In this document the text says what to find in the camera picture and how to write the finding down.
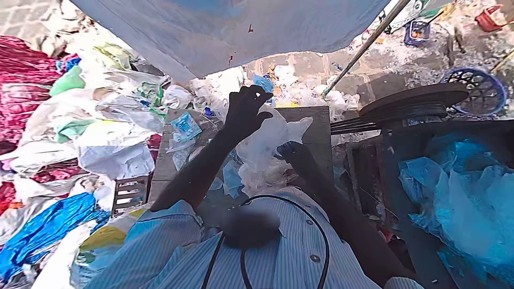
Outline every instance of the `green plastic bag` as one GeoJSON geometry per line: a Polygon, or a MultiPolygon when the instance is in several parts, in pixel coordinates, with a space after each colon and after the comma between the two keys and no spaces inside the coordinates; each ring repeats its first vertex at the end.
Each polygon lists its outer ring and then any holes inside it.
{"type": "Polygon", "coordinates": [[[72,88],[84,88],[86,83],[80,78],[80,73],[82,73],[82,69],[75,65],[53,84],[50,89],[50,96],[56,96],[72,88]]]}

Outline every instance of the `person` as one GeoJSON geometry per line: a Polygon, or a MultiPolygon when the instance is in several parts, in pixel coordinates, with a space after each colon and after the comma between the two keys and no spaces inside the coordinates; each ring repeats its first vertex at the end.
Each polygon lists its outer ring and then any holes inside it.
{"type": "Polygon", "coordinates": [[[230,94],[223,128],[167,185],[86,289],[422,288],[296,142],[277,150],[304,188],[277,189],[248,205],[276,214],[277,238],[241,249],[228,246],[223,232],[211,237],[203,231],[198,205],[228,153],[272,117],[258,113],[271,97],[256,85],[230,94]]]}

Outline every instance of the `hand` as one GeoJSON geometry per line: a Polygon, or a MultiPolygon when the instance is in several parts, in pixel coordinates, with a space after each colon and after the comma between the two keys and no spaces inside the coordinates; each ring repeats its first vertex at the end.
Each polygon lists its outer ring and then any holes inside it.
{"type": "Polygon", "coordinates": [[[265,92],[258,85],[242,86],[238,93],[230,93],[227,119],[222,131],[231,144],[236,146],[258,130],[265,119],[273,117],[269,112],[257,114],[272,96],[273,93],[265,92]]]}
{"type": "Polygon", "coordinates": [[[291,164],[295,172],[307,182],[322,177],[318,164],[305,145],[295,141],[288,141],[277,147],[277,152],[280,153],[284,157],[284,160],[291,164]]]}

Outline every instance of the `blue crate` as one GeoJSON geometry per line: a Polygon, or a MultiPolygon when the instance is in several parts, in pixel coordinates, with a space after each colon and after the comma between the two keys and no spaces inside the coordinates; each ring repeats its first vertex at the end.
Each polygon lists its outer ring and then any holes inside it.
{"type": "Polygon", "coordinates": [[[411,21],[405,24],[405,39],[403,42],[406,45],[419,46],[425,43],[430,38],[430,24],[423,21],[411,21]],[[413,31],[421,31],[420,37],[412,36],[413,31]]]}

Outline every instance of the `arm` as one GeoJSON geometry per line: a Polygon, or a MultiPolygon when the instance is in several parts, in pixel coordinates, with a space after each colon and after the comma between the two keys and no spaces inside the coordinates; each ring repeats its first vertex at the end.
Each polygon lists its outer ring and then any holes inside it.
{"type": "Polygon", "coordinates": [[[266,93],[257,85],[243,86],[240,92],[230,93],[223,128],[166,186],[150,210],[156,212],[168,209],[177,201],[185,200],[196,211],[228,153],[258,130],[265,119],[272,117],[269,112],[258,114],[259,108],[272,96],[272,93],[266,93]]]}
{"type": "Polygon", "coordinates": [[[304,192],[325,210],[332,228],[339,238],[350,244],[362,270],[371,280],[384,287],[392,277],[414,277],[376,229],[341,196],[334,183],[321,173],[306,146],[291,141],[277,150],[295,172],[305,179],[307,188],[304,192]]]}

